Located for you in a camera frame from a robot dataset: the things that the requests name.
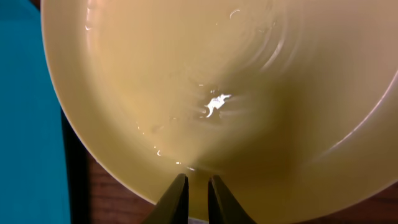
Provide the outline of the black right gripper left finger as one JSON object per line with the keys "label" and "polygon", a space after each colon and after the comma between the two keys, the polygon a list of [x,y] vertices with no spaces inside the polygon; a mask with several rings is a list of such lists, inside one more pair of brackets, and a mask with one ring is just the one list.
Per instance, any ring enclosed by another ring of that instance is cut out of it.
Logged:
{"label": "black right gripper left finger", "polygon": [[179,174],[142,224],[187,224],[188,205],[188,178]]}

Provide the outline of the yellow plate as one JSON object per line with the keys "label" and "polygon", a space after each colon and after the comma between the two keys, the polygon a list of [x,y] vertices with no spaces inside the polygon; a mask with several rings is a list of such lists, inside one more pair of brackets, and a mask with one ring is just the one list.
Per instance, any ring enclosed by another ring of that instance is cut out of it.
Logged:
{"label": "yellow plate", "polygon": [[43,1],[53,87],[88,152],[156,203],[218,175],[258,223],[397,181],[396,1]]}

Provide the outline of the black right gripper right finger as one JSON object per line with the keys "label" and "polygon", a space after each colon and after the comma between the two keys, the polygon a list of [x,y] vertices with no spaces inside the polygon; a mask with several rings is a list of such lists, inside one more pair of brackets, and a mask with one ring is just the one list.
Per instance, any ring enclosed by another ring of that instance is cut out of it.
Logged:
{"label": "black right gripper right finger", "polygon": [[209,224],[256,224],[218,175],[208,182],[208,218]]}

